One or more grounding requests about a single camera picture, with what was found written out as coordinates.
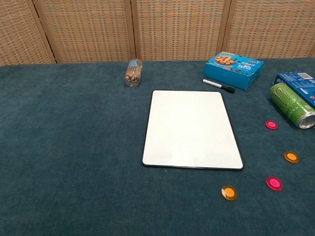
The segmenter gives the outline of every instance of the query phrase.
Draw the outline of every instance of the wicker room divider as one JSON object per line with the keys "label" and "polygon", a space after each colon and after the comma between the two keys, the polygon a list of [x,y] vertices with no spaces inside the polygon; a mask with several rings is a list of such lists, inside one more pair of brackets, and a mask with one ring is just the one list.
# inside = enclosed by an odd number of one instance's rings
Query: wicker room divider
{"label": "wicker room divider", "polygon": [[206,60],[221,50],[230,1],[132,0],[137,57]]}
{"label": "wicker room divider", "polygon": [[129,0],[34,0],[58,63],[135,57]]}
{"label": "wicker room divider", "polygon": [[232,0],[223,50],[253,58],[315,56],[315,0]]}
{"label": "wicker room divider", "polygon": [[0,66],[315,57],[315,0],[2,0],[0,20]]}
{"label": "wicker room divider", "polygon": [[55,63],[31,0],[0,1],[0,66]]}

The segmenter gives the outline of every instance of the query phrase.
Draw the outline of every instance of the energy drink can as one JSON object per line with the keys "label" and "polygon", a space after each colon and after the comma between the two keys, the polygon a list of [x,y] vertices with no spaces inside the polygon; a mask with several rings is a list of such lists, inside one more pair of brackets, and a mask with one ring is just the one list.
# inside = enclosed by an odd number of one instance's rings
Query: energy drink can
{"label": "energy drink can", "polygon": [[269,97],[297,127],[307,129],[315,125],[315,110],[288,85],[273,85]]}

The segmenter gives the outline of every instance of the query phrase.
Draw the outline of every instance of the cookie image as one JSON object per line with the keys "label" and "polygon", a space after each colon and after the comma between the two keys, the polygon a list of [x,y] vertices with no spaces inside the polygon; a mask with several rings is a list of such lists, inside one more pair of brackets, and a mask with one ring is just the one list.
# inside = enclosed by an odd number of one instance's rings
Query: cookie image
{"label": "cookie image", "polygon": [[232,57],[220,56],[215,59],[216,63],[221,65],[233,65],[235,61],[232,60]]}

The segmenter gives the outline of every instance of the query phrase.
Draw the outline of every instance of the plastic jar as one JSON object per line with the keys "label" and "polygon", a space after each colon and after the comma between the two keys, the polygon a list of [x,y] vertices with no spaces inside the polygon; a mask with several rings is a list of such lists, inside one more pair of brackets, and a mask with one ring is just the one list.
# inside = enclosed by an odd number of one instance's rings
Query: plastic jar
{"label": "plastic jar", "polygon": [[138,86],[141,80],[143,62],[140,59],[132,59],[129,62],[125,78],[126,84],[130,87]]}

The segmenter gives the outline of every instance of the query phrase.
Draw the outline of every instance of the blue box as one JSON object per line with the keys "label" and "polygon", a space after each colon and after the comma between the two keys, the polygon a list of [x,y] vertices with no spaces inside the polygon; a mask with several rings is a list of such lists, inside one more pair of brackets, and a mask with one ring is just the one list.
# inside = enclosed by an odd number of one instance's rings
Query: blue box
{"label": "blue box", "polygon": [[279,73],[274,85],[284,83],[315,109],[315,80],[305,71]]}
{"label": "blue box", "polygon": [[262,66],[262,61],[221,52],[206,63],[204,76],[247,90]]}

